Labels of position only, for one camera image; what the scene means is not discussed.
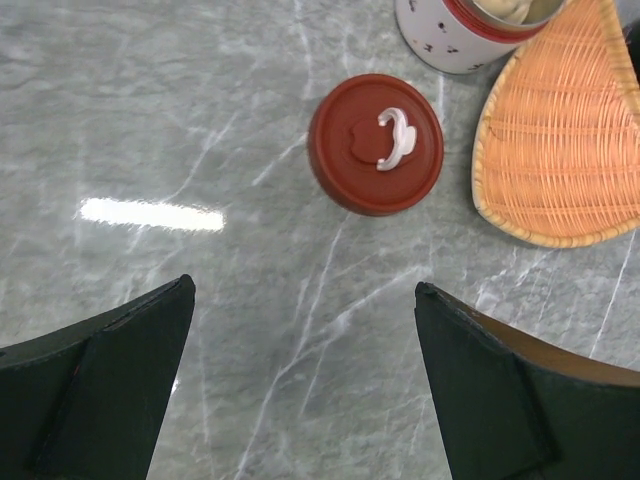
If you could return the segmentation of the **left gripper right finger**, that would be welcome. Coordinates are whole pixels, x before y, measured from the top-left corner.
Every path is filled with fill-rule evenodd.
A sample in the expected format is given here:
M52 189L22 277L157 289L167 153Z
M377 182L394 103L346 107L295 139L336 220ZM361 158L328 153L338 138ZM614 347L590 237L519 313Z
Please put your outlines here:
M431 283L415 299L453 478L638 478L638 372L546 343Z

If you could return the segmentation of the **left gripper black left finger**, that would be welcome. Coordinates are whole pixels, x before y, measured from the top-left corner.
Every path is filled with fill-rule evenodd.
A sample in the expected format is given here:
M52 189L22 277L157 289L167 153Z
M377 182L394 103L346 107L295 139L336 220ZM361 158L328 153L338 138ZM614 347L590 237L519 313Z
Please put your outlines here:
M2 478L146 478L194 306L182 275L2 348Z

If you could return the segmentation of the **brown round lid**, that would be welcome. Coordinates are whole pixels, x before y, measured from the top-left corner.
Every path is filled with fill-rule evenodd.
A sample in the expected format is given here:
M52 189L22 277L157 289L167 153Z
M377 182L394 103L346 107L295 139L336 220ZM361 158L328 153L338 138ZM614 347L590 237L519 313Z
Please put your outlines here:
M336 203L386 216L420 202L444 159L436 113L396 77L363 74L340 83L320 103L309 128L310 165Z

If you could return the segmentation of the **beige bun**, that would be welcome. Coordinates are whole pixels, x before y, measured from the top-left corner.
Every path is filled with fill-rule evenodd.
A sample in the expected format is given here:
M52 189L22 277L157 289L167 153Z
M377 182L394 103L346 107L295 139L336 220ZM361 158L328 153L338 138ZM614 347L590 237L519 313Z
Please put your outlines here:
M476 0L474 4L490 16L513 25L536 24L550 18L561 0Z

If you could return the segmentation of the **orange wicker triangular tray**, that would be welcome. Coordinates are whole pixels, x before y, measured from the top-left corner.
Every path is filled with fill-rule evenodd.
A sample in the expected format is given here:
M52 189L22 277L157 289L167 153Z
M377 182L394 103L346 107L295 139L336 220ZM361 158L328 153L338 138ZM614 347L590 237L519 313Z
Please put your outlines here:
M639 84L616 5L571 1L519 47L479 118L472 197L520 240L576 248L639 225Z

